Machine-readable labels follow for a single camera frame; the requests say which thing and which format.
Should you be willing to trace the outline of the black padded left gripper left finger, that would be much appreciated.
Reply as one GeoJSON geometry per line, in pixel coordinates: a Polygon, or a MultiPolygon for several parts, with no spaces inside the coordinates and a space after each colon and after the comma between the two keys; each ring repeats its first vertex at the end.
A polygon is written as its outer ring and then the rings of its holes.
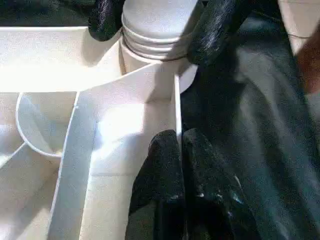
{"type": "Polygon", "coordinates": [[[180,148],[172,129],[156,134],[132,186],[127,240],[182,240],[186,232],[180,148]]]}

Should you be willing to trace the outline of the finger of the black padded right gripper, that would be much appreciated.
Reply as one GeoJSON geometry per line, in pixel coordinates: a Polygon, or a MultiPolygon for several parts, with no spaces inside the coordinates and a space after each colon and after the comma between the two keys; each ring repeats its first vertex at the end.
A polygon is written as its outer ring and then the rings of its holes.
{"type": "Polygon", "coordinates": [[[209,65],[253,10],[252,0],[210,0],[198,20],[187,50],[194,65],[209,65]]]}
{"type": "Polygon", "coordinates": [[[122,27],[125,0],[96,0],[88,19],[89,34],[97,41],[110,40],[122,27]]]}

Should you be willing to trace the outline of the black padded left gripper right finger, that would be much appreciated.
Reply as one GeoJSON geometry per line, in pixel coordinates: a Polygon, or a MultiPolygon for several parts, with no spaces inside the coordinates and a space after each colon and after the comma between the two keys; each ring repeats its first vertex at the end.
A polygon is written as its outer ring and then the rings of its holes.
{"type": "Polygon", "coordinates": [[[219,152],[198,129],[182,136],[187,228],[190,240],[254,240],[256,221],[219,152]]]}

